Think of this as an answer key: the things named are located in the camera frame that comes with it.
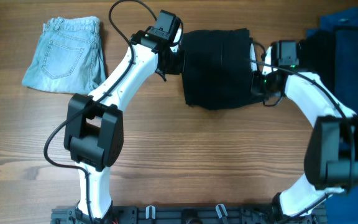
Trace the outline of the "black shorts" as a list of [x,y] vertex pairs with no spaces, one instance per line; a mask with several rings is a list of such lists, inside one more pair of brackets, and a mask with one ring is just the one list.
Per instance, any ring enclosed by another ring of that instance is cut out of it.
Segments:
[[185,102],[207,110],[260,103],[251,93],[253,71],[248,29],[195,30],[184,34],[182,73]]

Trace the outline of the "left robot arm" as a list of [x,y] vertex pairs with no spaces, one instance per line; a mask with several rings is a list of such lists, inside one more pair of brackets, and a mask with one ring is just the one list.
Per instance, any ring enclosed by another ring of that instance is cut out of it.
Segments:
[[81,199],[65,212],[53,210],[52,223],[117,223],[109,173],[124,144],[124,111],[149,76],[182,73],[182,37],[180,18],[160,11],[154,26],[131,36],[126,55],[104,83],[70,99],[63,145],[80,172]]

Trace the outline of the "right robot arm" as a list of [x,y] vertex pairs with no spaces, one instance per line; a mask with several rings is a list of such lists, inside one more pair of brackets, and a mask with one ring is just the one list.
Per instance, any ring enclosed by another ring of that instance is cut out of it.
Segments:
[[301,67],[299,53],[294,40],[272,43],[260,61],[262,71],[252,77],[252,94],[292,100],[313,127],[303,175],[273,198],[270,217],[277,223],[302,220],[329,197],[358,185],[358,114],[317,73]]

